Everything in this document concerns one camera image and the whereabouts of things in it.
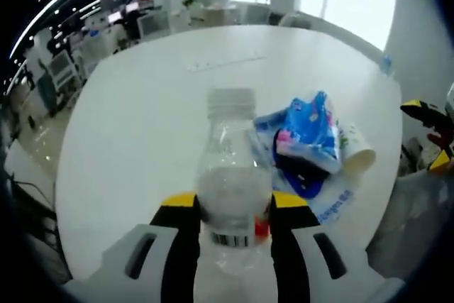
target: plastic water bottle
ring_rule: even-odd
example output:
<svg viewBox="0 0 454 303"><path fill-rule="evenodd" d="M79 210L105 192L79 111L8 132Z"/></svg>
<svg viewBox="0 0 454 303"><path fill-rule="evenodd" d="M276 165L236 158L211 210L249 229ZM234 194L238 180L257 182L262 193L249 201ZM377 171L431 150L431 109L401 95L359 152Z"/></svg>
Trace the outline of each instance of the plastic water bottle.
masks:
<svg viewBox="0 0 454 303"><path fill-rule="evenodd" d="M380 71L386 77L394 76L394 70L392 68L392 60L390 55L388 54L383 55L382 62L380 63Z"/></svg>
<svg viewBox="0 0 454 303"><path fill-rule="evenodd" d="M264 280L275 282L268 224L272 175L253 124L252 90L210 91L208 115L196 185L203 224L194 301L268 302L251 297L263 292ZM266 280L263 273L272 276Z"/></svg>

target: white round table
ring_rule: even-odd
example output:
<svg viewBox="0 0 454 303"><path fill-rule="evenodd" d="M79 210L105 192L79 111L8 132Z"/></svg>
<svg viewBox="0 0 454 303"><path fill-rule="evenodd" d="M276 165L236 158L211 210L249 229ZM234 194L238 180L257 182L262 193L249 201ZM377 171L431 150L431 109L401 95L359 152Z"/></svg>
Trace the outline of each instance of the white round table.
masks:
<svg viewBox="0 0 454 303"><path fill-rule="evenodd" d="M386 209L399 164L399 85L323 33L272 26L189 31L135 46L96 68L67 127L57 177L60 238L84 279L101 254L168 196L193 189L209 122L210 87L252 87L258 116L325 90L340 119L377 152L355 201L333 228L365 248Z"/></svg>

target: desk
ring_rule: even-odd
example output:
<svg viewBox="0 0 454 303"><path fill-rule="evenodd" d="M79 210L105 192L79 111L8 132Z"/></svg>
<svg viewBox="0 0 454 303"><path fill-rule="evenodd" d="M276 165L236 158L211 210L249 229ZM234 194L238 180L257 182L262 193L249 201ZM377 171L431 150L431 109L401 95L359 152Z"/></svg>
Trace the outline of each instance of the desk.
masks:
<svg viewBox="0 0 454 303"><path fill-rule="evenodd" d="M327 91L377 152L355 201L333 226L366 248L392 191L402 143L399 85L375 63L323 33L274 26L187 31L102 61L71 116L60 156L56 210L76 279L163 199L193 189L209 131L206 91L252 87L257 114Z"/></svg>

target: barcode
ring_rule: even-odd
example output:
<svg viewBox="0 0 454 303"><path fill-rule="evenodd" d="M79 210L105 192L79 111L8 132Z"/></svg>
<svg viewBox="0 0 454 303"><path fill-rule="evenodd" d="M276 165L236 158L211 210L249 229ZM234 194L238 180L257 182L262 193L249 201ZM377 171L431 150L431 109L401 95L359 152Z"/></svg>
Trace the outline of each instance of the barcode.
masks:
<svg viewBox="0 0 454 303"><path fill-rule="evenodd" d="M230 248L247 248L249 238L247 236L227 236L225 234L212 233L213 242Z"/></svg>

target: white cup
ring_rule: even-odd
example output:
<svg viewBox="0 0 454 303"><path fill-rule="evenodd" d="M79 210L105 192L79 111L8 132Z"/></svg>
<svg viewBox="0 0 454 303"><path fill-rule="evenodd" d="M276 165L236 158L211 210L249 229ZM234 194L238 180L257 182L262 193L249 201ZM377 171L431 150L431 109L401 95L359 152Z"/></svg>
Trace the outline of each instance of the white cup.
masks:
<svg viewBox="0 0 454 303"><path fill-rule="evenodd" d="M354 124L340 125L340 155L347 175L359 175L375 162L375 151Z"/></svg>

